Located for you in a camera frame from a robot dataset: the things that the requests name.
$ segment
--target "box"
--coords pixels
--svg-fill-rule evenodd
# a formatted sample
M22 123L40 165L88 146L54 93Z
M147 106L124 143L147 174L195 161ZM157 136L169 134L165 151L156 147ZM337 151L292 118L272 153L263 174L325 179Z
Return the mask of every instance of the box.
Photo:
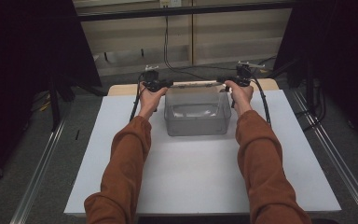
M164 118L170 136L227 132L231 108L222 85L173 86L165 95Z

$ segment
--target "white surface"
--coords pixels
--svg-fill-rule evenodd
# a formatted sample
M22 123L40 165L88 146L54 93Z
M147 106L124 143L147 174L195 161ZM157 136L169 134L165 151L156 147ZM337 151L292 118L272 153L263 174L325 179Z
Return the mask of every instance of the white surface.
M274 132L283 148L283 168L306 211L337 211L340 206L282 91L265 91ZM100 190L113 136L127 123L133 96L104 97L89 145L64 213L84 216L84 200ZM260 94L252 106L264 117ZM170 137L164 98L150 122L152 147L144 168L138 215L249 213L245 184L237 164L232 113L227 134Z

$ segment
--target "aluminum rail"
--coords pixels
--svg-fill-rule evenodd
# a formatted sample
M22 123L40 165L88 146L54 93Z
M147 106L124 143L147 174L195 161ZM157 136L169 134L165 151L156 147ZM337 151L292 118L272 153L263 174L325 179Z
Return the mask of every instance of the aluminum rail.
M307 111L306 100L305 97L298 92L293 92L293 95L303 111ZM348 190L350 191L353 199L356 201L358 205L358 180L351 172L351 169L348 167L344 159L339 154L336 146L331 141L327 132L324 130L322 124L317 124L317 119L313 117L310 113L306 114L306 118L310 125L314 125L313 131L315 131L316 136L319 138L322 146L324 147L325 152L330 158L331 162L336 167L341 179L344 181Z
M164 17L164 16L179 16L179 15L220 13L220 12L255 11L255 10L281 9L281 8L292 8L292 7L307 7L314 4L320 4L325 2L328 1L290 0L290 1L276 1L276 2L263 2L263 3L202 6L202 7L152 8L152 9L119 11L119 12L79 13L76 18L79 21L108 21L108 20L121 20L121 19L146 18L146 17Z
M61 119L61 122L59 123L56 130L51 133L48 143L43 152L42 158L37 164L37 167L34 171L34 175L32 176L28 184L27 190L22 195L21 201L17 206L17 209L10 221L10 224L24 224L26 222L27 217L31 211L32 205L34 204L36 195L42 184L45 173L48 169L48 164L50 162L51 156L61 137L61 133L66 119L68 118L70 109L71 104L69 104L68 108L66 108L66 110L64 111L64 116Z

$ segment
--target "person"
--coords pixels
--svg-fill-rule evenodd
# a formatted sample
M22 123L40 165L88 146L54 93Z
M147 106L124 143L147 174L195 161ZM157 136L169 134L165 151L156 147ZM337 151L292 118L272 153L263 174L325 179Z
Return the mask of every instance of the person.
M232 89L231 98L236 102L238 165L248 193L251 223L310 224L310 217L296 203L295 191L284 175L279 140L251 107L253 87L241 88L232 81L225 84ZM84 202L88 223L133 223L151 147L148 120L166 91L144 90L138 116L115 135L101 192Z

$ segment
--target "brown sleeve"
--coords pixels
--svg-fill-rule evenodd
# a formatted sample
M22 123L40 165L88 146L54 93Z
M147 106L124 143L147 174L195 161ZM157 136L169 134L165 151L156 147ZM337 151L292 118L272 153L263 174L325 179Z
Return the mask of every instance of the brown sleeve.
M84 202L87 223L133 223L151 145L150 131L150 123L138 116L115 135L101 192Z
M251 223L311 223L296 203L282 167L282 147L269 125L254 111L237 122L238 165L245 179Z

